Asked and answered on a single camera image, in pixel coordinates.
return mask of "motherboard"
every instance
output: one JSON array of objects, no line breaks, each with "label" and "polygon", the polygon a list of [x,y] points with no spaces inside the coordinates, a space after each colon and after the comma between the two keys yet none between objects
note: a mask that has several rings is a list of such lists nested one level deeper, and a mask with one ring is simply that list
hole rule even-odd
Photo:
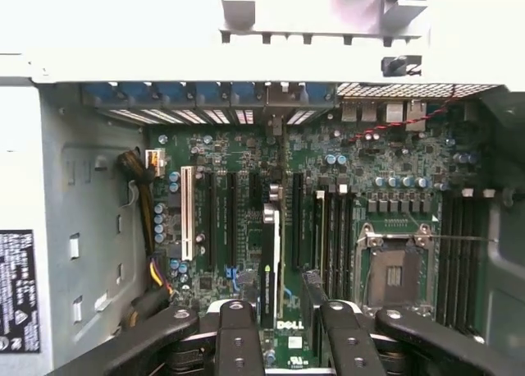
[{"label": "motherboard", "polygon": [[303,274],[373,316],[439,313],[444,194],[483,188],[487,129],[463,103],[343,103],[314,120],[151,126],[157,258],[173,301],[253,304],[267,367],[315,366]]}]

